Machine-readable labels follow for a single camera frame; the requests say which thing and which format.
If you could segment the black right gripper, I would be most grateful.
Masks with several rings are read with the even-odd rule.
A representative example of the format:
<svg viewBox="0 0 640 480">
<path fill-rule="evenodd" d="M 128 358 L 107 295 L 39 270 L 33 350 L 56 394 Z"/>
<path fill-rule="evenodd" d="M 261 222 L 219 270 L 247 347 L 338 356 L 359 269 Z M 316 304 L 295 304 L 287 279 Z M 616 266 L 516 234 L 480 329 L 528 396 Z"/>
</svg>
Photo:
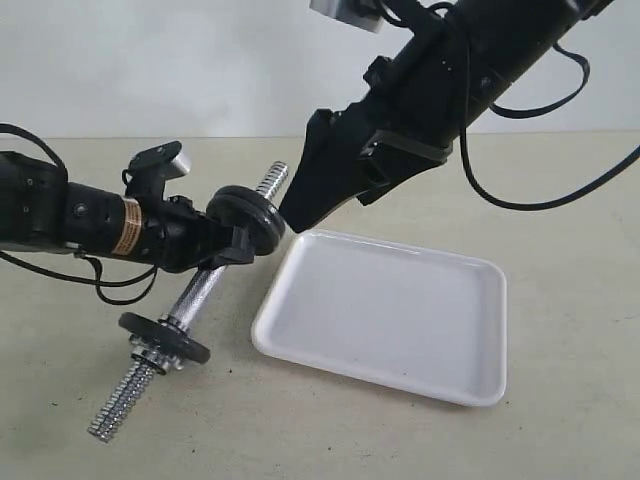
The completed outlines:
<svg viewBox="0 0 640 480">
<path fill-rule="evenodd" d="M 451 146 L 495 101 L 491 19 L 411 19 L 413 36 L 365 74 L 370 90 L 338 113 L 309 119 L 302 156 L 279 211 L 296 233 L 346 201 L 376 201 L 409 178 L 441 166 Z"/>
</svg>

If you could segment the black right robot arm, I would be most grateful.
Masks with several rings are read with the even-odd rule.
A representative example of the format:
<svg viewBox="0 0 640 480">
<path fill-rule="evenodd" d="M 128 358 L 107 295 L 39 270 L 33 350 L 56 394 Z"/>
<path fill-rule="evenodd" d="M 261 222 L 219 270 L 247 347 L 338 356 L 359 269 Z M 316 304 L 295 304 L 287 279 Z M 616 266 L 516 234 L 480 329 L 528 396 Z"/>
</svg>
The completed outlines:
<svg viewBox="0 0 640 480">
<path fill-rule="evenodd" d="M 462 127 L 482 115 L 601 1 L 392 1 L 411 31 L 364 73 L 365 96 L 309 119 L 279 210 L 295 232 L 351 199 L 369 205 L 444 165 Z"/>
</svg>

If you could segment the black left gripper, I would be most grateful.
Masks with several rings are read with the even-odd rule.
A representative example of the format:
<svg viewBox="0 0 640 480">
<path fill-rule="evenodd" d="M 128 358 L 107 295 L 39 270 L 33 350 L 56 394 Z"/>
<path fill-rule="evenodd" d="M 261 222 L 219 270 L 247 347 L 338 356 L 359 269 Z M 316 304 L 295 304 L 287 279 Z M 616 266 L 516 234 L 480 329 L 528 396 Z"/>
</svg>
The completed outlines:
<svg viewBox="0 0 640 480">
<path fill-rule="evenodd" d="M 223 224 L 208 219 L 191 200 L 180 195 L 139 202 L 143 213 L 140 263 L 182 273 L 197 266 L 200 270 L 216 270 L 254 261 L 248 223 Z"/>
</svg>

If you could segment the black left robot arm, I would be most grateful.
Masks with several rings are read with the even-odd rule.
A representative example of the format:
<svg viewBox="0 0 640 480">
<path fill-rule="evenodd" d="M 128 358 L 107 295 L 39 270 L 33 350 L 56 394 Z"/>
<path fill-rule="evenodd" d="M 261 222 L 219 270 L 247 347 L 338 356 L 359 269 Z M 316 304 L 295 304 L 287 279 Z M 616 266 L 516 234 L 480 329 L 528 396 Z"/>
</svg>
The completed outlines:
<svg viewBox="0 0 640 480">
<path fill-rule="evenodd" d="M 123 172 L 124 194 L 68 181 L 58 167 L 15 151 L 1 154 L 1 247 L 82 252 L 182 273 L 250 264 L 248 231 L 165 197 L 167 181 L 190 163 L 172 141 L 137 153 Z"/>
</svg>

